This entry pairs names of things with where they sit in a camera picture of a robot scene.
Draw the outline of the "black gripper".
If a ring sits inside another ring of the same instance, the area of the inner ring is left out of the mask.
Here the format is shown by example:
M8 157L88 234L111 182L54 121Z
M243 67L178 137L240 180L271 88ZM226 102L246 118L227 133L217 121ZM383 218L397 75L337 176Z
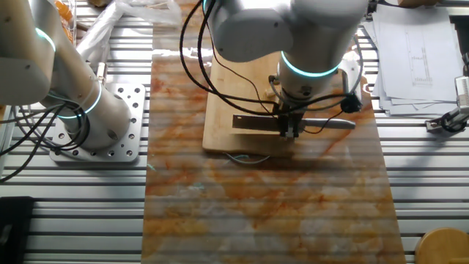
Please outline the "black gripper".
M279 99L276 108L280 114L279 132L284 138L298 138L300 134L300 124L306 113L306 103L303 101L296 102L287 99Z

